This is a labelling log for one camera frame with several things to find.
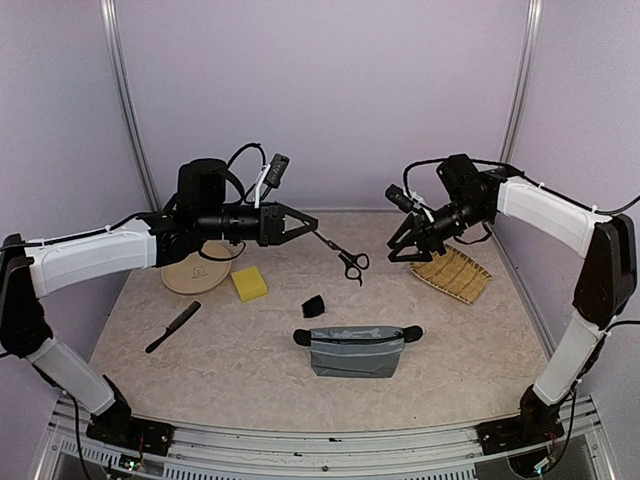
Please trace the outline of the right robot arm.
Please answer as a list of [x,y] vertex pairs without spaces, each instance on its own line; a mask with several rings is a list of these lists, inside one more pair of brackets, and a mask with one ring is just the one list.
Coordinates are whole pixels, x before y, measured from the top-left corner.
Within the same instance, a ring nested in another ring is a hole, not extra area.
[[525,243],[529,253],[507,246],[519,253],[526,278],[552,275],[552,286],[561,288],[560,298],[569,303],[564,332],[525,396],[534,405],[511,423],[512,436],[531,444],[550,427],[545,408],[564,400],[594,364],[606,338],[626,323],[622,313],[639,280],[634,222],[621,209],[584,205],[508,163],[466,154],[427,163],[434,167],[446,201],[430,207],[411,188],[410,175],[424,161],[404,168],[400,183],[385,191],[386,199],[406,215],[387,242],[390,261],[430,262],[444,254],[447,241],[461,240],[473,227],[503,230],[512,223],[516,238],[534,236]]

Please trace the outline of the black scissors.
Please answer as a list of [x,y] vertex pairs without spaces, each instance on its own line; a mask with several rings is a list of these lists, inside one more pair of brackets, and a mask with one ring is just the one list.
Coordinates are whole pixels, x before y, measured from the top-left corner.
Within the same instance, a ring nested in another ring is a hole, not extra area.
[[329,249],[335,251],[338,258],[343,262],[345,266],[344,276],[346,279],[356,281],[360,287],[363,286],[363,272],[370,267],[369,256],[362,252],[353,254],[342,248],[333,240],[325,237],[318,230],[314,230],[313,234],[324,243]]

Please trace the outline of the black comb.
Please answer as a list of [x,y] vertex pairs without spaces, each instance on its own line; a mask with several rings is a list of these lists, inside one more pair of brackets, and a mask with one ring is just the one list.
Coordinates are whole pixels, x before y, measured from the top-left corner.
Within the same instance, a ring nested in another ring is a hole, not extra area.
[[154,352],[164,341],[171,337],[177,330],[179,330],[195,313],[201,308],[199,301],[193,301],[187,308],[185,308],[166,328],[164,333],[151,342],[146,348],[145,353],[151,354]]

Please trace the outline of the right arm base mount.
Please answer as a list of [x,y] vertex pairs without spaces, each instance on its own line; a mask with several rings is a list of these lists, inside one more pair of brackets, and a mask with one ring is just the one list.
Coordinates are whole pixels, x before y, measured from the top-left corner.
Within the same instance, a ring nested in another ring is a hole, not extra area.
[[475,427],[484,455],[492,455],[550,441],[562,437],[559,420],[561,403],[546,405],[530,386],[514,416],[485,421]]

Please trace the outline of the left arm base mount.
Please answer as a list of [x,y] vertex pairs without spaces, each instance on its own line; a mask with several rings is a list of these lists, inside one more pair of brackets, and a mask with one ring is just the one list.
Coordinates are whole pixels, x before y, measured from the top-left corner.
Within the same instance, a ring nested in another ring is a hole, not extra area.
[[166,457],[174,426],[133,416],[131,407],[118,387],[106,375],[103,378],[112,390],[114,401],[103,413],[90,416],[86,436],[142,454]]

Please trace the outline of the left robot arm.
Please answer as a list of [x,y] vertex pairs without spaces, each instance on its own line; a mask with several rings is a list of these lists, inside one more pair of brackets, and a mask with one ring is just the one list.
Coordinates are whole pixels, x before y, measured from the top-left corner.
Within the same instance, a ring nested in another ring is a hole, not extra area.
[[211,240],[280,246],[318,227],[314,217],[277,202],[256,198],[248,204],[245,194],[229,162],[201,158],[179,168],[177,191],[160,212],[134,213],[66,237],[25,241],[18,234],[7,236],[1,246],[2,348],[70,394],[115,442],[133,443],[140,424],[128,403],[55,337],[41,300],[84,281],[202,255]]

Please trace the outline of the grey zip pouch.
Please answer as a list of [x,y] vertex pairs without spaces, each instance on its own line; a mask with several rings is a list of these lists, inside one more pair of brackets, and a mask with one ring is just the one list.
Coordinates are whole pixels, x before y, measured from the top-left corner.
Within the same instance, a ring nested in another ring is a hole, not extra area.
[[418,326],[354,326],[296,329],[294,342],[306,347],[319,377],[392,378],[405,345],[424,335]]

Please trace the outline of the black clipper guard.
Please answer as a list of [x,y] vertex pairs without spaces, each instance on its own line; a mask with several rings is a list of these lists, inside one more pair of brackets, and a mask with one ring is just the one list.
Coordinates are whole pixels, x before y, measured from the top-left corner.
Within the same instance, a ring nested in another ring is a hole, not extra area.
[[315,318],[326,311],[325,302],[321,295],[315,295],[306,300],[301,305],[301,309],[304,318]]

